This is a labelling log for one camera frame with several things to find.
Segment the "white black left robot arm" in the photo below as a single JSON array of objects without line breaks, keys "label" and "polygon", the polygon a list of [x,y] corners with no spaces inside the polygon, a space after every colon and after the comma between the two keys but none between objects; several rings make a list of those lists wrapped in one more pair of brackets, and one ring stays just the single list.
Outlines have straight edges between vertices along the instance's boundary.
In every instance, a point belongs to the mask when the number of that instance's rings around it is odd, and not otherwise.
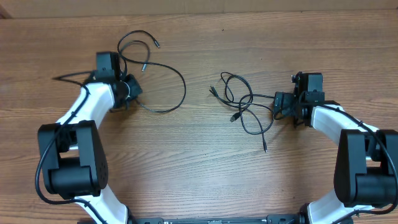
[{"label": "white black left robot arm", "polygon": [[72,107],[55,123],[41,125],[37,133],[37,195],[52,205],[78,204],[93,223],[136,222],[108,185],[108,163],[98,132],[107,112],[128,109],[142,92],[126,70],[118,53],[98,52],[96,69],[79,84],[80,95]]}]

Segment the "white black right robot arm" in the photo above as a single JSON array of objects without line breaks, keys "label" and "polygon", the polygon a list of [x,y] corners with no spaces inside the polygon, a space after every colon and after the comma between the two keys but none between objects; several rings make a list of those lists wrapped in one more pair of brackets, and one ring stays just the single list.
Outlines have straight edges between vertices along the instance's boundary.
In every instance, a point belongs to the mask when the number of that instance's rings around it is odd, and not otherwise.
[{"label": "white black right robot arm", "polygon": [[333,190],[303,206],[299,223],[352,223],[360,214],[397,208],[397,131],[379,129],[326,100],[321,73],[292,77],[291,93],[274,95],[276,119],[291,117],[338,145]]}]

